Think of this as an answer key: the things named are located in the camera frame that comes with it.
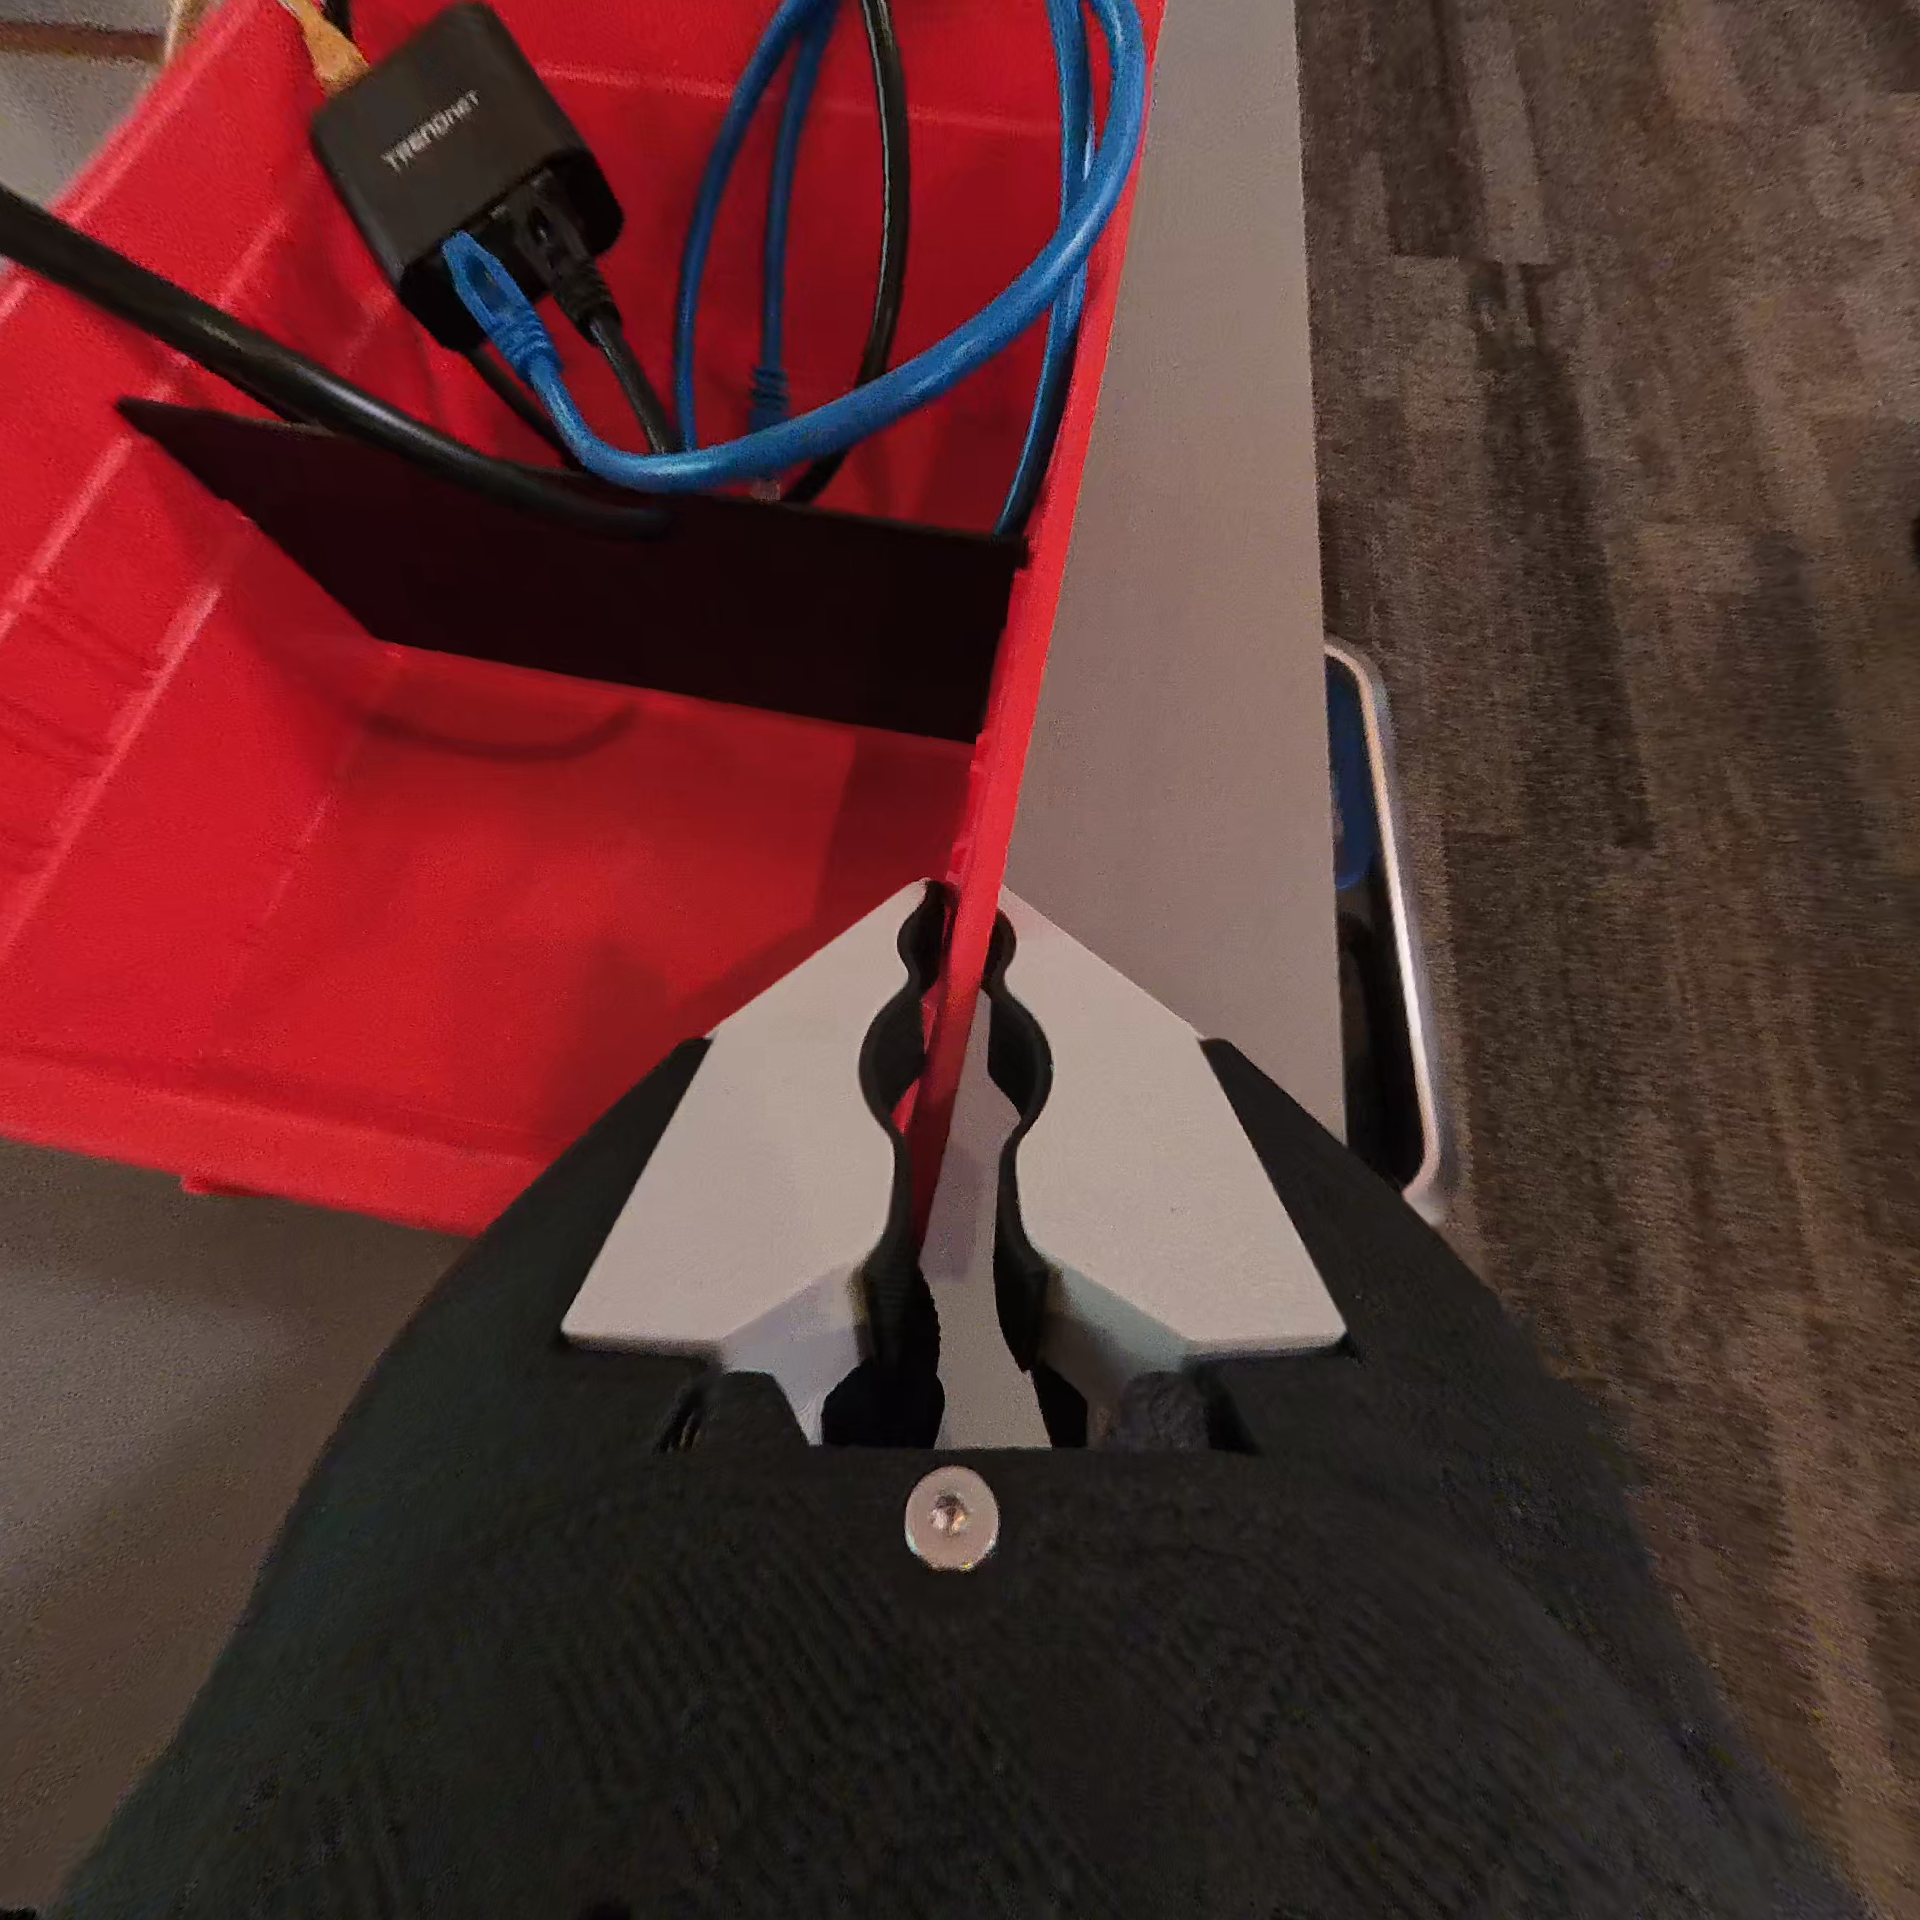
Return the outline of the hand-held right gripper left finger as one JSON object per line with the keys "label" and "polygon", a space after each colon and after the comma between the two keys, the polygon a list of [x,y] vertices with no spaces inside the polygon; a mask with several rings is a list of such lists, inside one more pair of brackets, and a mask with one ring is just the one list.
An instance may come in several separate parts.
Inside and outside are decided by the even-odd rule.
{"label": "hand-held right gripper left finger", "polygon": [[948,891],[912,882],[708,1032],[562,1318],[573,1347],[775,1380],[801,1418],[871,1355],[865,1265],[912,1211],[900,1102],[921,1076]]}

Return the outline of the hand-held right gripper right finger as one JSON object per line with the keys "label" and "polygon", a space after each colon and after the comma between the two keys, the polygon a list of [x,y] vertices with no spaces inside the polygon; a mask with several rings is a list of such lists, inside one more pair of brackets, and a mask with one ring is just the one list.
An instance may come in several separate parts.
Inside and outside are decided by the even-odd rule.
{"label": "hand-held right gripper right finger", "polygon": [[995,1162],[995,1311],[1051,1418],[1148,1376],[1336,1347],[1348,1322],[1203,1037],[1010,891],[982,994],[1015,1113]]}

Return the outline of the red plastic bin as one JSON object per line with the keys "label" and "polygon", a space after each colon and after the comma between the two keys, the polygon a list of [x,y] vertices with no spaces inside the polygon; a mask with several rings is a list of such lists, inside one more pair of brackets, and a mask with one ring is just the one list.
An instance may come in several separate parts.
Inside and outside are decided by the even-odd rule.
{"label": "red plastic bin", "polygon": [[[607,270],[672,381],[677,268],[778,4],[494,4],[626,214]],[[1061,211],[1049,4],[893,4],[911,108],[894,368]],[[225,4],[59,214],[509,460],[552,453],[434,342],[308,143],[277,4]],[[677,1043],[885,898],[952,888],[945,1115],[1020,808],[1124,268],[1087,264],[1066,421],[985,726],[939,740],[372,638],[120,413],[274,420],[5,272],[5,1137],[477,1233]],[[852,450],[810,510],[995,535],[1043,319]]]}

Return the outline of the black ethernet adapter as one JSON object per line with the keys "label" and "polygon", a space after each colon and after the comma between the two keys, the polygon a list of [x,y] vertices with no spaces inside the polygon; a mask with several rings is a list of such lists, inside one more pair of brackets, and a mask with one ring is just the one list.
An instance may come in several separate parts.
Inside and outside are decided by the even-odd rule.
{"label": "black ethernet adapter", "polygon": [[453,4],[315,115],[312,146],[407,312],[469,351],[482,325],[445,242],[479,241],[530,300],[554,291],[552,247],[527,221],[566,228],[586,258],[622,235],[607,171],[515,32],[488,4]]}

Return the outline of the black bin divider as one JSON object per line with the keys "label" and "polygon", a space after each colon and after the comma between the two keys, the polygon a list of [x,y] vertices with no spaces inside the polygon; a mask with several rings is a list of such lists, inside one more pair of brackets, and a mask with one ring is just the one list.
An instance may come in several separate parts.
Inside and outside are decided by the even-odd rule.
{"label": "black bin divider", "polygon": [[595,530],[319,428],[118,413],[388,644],[939,740],[985,726],[1021,540],[751,495]]}

